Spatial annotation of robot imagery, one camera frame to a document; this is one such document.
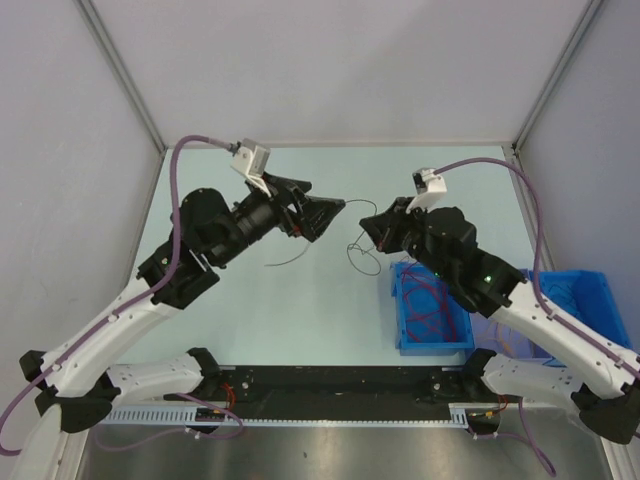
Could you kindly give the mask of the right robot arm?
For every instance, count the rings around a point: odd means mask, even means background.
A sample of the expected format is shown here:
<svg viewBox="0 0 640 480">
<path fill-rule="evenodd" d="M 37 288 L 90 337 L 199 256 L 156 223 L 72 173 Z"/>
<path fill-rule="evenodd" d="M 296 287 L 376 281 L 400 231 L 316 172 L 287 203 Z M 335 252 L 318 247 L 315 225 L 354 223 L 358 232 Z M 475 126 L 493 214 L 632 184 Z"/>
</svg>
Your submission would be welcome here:
<svg viewBox="0 0 640 480">
<path fill-rule="evenodd" d="M 566 409 L 593 433 L 627 445 L 639 433 L 639 355 L 567 313 L 539 285 L 479 248 L 476 228 L 457 207 L 407 208 L 397 198 L 359 224 L 378 251 L 404 252 L 427 268 L 469 313 L 518 331 L 562 363 L 526 366 L 492 351 L 473 355 L 461 376 L 473 401 L 491 394 L 529 398 Z"/>
</svg>

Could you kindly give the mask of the blue plastic bin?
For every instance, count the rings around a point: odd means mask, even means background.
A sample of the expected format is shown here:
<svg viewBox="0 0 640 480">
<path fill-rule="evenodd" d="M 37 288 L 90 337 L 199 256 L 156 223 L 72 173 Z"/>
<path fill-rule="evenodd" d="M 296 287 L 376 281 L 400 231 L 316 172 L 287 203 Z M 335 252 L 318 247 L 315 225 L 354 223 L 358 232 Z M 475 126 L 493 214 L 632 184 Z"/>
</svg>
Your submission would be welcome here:
<svg viewBox="0 0 640 480">
<path fill-rule="evenodd" d="M 578 272 L 574 287 L 578 315 L 572 316 L 608 340 L 632 349 L 606 276 L 595 271 L 572 271 Z"/>
<path fill-rule="evenodd" d="M 470 314 L 438 275 L 417 262 L 394 262 L 390 271 L 401 355 L 468 355 L 475 349 Z"/>
</svg>

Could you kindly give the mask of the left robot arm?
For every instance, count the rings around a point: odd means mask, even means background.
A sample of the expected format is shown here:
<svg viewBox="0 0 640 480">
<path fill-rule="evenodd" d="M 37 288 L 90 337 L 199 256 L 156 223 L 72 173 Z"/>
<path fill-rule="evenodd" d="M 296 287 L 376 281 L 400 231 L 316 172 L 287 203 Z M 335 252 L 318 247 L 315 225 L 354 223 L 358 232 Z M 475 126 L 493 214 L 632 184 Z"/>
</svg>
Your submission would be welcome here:
<svg viewBox="0 0 640 480">
<path fill-rule="evenodd" d="M 201 347 L 165 362 L 123 366 L 118 358 L 152 328 L 185 310 L 216 285 L 225 268 L 274 229 L 318 240 L 345 207 L 342 199 L 314 197 L 307 181 L 264 174 L 265 189 L 249 188 L 228 205 L 216 189 L 189 193 L 174 216 L 169 239 L 138 268 L 117 299 L 67 344 L 31 350 L 20 359 L 27 380 L 40 390 L 41 415 L 59 415 L 64 433 L 79 433 L 127 400 L 190 395 L 207 400 L 224 375 Z"/>
</svg>

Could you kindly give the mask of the purple plastic tray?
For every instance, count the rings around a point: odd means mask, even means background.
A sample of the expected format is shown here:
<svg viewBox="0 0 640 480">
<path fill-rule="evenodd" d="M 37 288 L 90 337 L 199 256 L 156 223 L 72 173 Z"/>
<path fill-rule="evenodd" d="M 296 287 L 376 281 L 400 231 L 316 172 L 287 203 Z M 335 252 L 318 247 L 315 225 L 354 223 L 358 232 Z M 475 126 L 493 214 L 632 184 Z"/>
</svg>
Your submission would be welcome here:
<svg viewBox="0 0 640 480">
<path fill-rule="evenodd" d="M 578 315 L 574 287 L 577 271 L 541 272 L 539 283 L 542 293 L 573 316 Z M 546 366 L 563 367 L 553 355 L 526 338 L 523 334 L 480 314 L 471 315 L 476 348 L 496 351 L 509 358 L 533 361 Z"/>
</svg>

